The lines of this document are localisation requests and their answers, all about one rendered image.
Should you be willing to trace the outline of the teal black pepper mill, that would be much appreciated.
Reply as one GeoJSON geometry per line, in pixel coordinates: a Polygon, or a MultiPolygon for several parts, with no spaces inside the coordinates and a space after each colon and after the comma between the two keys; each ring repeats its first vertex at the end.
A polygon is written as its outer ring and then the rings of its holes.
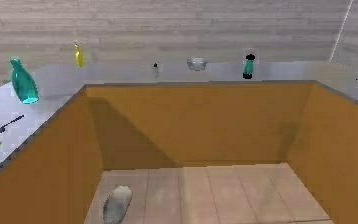
{"type": "Polygon", "coordinates": [[[246,63],[243,70],[243,78],[251,79],[254,71],[254,60],[255,56],[253,54],[249,54],[246,56],[246,63]]]}

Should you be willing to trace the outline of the grey metal bowl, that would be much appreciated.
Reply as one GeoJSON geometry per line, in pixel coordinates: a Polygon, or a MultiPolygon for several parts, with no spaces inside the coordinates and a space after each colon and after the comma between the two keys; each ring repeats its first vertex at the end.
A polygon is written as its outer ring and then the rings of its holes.
{"type": "Polygon", "coordinates": [[[187,59],[188,68],[193,71],[202,71],[207,64],[208,60],[206,58],[191,57],[187,59]]]}

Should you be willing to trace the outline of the grey cloth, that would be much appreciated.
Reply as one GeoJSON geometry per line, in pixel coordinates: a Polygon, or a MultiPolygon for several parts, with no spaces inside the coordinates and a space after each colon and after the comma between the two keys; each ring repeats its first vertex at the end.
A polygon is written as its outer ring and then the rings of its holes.
{"type": "Polygon", "coordinates": [[[116,186],[103,205],[103,223],[121,224],[133,197],[129,186],[116,186]]]}

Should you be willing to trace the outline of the black handled knife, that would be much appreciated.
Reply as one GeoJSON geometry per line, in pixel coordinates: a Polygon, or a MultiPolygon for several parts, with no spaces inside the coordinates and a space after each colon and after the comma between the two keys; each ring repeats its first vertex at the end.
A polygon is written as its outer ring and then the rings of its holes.
{"type": "Polygon", "coordinates": [[[14,123],[14,122],[16,122],[16,121],[22,119],[24,116],[25,116],[24,114],[23,114],[23,115],[20,115],[20,116],[18,116],[17,118],[15,118],[15,119],[11,120],[10,122],[8,122],[8,123],[4,124],[3,126],[1,126],[1,127],[0,127],[0,134],[3,133],[3,132],[6,130],[6,127],[7,127],[7,126],[9,126],[10,124],[12,124],[12,123],[14,123]]]}

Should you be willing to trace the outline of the teal glass bottle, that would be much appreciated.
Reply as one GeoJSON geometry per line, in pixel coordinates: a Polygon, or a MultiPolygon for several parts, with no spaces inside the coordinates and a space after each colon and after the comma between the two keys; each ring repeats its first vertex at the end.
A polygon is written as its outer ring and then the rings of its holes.
{"type": "Polygon", "coordinates": [[[33,104],[39,100],[35,80],[30,73],[22,66],[19,58],[10,60],[12,65],[11,83],[13,89],[23,104],[33,104]]]}

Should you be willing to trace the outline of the orange kitchen counter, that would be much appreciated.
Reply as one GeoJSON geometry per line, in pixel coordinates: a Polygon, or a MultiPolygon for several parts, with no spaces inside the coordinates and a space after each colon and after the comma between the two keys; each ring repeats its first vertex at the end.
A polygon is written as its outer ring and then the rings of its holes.
{"type": "Polygon", "coordinates": [[[112,168],[285,162],[358,224],[358,101],[341,65],[243,84],[87,87],[0,173],[0,224],[83,224],[112,168]]]}

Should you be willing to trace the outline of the yellow spray bottle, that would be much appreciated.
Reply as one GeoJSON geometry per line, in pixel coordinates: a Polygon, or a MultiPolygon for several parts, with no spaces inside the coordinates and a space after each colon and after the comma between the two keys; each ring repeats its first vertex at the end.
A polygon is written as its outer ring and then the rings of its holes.
{"type": "Polygon", "coordinates": [[[75,50],[76,50],[75,60],[76,60],[77,66],[78,67],[83,67],[84,64],[85,64],[83,51],[82,51],[81,47],[79,46],[79,44],[77,42],[74,42],[74,47],[75,47],[75,50]]]}

